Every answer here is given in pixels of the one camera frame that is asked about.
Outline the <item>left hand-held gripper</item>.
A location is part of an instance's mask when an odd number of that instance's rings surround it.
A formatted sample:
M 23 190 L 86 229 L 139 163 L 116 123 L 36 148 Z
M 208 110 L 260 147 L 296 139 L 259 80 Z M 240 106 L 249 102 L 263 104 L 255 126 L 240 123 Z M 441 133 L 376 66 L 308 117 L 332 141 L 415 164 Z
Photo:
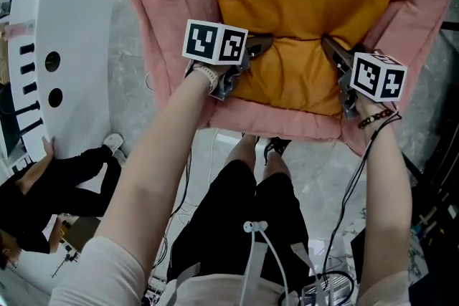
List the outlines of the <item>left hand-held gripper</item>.
M 250 59 L 259 57 L 273 44 L 271 34 L 248 38 L 247 35 L 246 29 L 225 24 L 193 19 L 187 22 L 182 56 L 193 64 L 229 67 L 210 93 L 213 98 L 226 100 L 236 88 L 241 73 L 249 68 Z

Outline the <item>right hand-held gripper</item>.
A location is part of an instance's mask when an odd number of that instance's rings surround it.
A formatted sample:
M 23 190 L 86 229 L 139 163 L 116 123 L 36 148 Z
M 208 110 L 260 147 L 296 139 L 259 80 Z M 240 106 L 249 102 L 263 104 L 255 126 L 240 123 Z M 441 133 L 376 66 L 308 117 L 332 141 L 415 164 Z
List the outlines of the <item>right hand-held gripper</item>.
M 324 35 L 321 46 L 327 59 L 340 71 L 339 101 L 347 118 L 357 116 L 356 94 L 374 102 L 398 102 L 407 78 L 407 66 L 383 54 L 346 50 L 335 39 Z

